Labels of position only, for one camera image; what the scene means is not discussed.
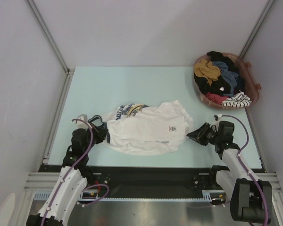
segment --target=yellow cloth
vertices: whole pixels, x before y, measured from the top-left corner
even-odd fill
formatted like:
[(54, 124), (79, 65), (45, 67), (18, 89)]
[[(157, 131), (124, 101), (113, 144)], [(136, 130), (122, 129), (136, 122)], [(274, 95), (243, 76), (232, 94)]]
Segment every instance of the yellow cloth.
[(220, 75), (220, 69), (213, 66), (212, 61), (207, 62), (202, 59), (200, 63), (194, 65), (194, 73), (197, 77), (204, 77), (208, 80), (208, 84), (212, 85), (212, 81), (217, 81)]

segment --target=metallic floor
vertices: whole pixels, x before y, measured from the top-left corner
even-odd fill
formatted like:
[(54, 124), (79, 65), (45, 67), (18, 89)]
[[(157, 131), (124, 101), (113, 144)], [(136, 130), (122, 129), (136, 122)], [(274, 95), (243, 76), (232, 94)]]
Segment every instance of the metallic floor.
[[(44, 202), (34, 201), (31, 214)], [(68, 226), (249, 226), (232, 220), (229, 206), (191, 202), (99, 202), (76, 205)], [(273, 212), (270, 226), (278, 226)]]

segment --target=laundry basket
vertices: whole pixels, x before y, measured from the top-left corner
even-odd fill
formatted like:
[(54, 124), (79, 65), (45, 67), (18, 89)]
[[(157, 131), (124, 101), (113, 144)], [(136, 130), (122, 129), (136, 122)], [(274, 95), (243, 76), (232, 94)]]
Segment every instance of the laundry basket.
[[(229, 57), (234, 63), (235, 66), (239, 68), (240, 76), (245, 79), (245, 94), (250, 98), (251, 104), (247, 107), (253, 106), (258, 100), (259, 100), (259, 90), (261, 89), (260, 84), (256, 84), (254, 82), (254, 79), (251, 76), (251, 73), (249, 71), (250, 63), (244, 62), (239, 56), (231, 53), (222, 53), (225, 57)], [(199, 63), (202, 59), (205, 59), (207, 61), (210, 61), (210, 56), (203, 55), (199, 57), (196, 62)], [(231, 107), (231, 106), (223, 106), (219, 105), (211, 100), (209, 100), (199, 89), (198, 84), (195, 81), (194, 75), (193, 75), (193, 83), (194, 87), (196, 89), (196, 92), (202, 102), (205, 104), (208, 104), (211, 107), (218, 108), (218, 109), (226, 109), (226, 110), (234, 110), (234, 109), (241, 109), (246, 107)]]

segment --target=white table surface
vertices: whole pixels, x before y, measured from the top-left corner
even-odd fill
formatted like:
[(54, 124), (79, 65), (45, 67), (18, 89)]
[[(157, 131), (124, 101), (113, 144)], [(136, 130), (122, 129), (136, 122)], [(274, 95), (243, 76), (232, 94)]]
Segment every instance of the white table surface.
[[(196, 96), (192, 83), (192, 67), (77, 67), (70, 85), (63, 113), (50, 153), (49, 164), (60, 165), (67, 147), (71, 144), (76, 126), (72, 118), (84, 113), (89, 118), (113, 111), (120, 105), (143, 103), (158, 106), (162, 102), (179, 100), (198, 129), (205, 122), (213, 123), (215, 114), (238, 117), (250, 134), (250, 142), (243, 151), (249, 166), (260, 169), (261, 163), (245, 110), (225, 111), (210, 108)], [(235, 123), (234, 142), (243, 146), (246, 134)], [(187, 139), (176, 152), (156, 156), (136, 156), (114, 151), (103, 144), (95, 145), (89, 152), (88, 165), (119, 167), (172, 167), (210, 168), (224, 165), (214, 151), (214, 146), (201, 146)]]

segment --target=white wall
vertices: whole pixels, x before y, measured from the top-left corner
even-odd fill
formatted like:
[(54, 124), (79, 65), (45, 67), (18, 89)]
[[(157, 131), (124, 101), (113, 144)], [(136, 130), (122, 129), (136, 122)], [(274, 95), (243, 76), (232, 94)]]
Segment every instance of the white wall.
[(245, 59), (262, 86), (251, 118), (267, 169), (277, 173), (283, 190), (283, 0), (276, 2)]
[(35, 0), (69, 67), (239, 54), (267, 0)]
[(38, 169), (64, 77), (25, 1), (0, 0), (0, 205)]

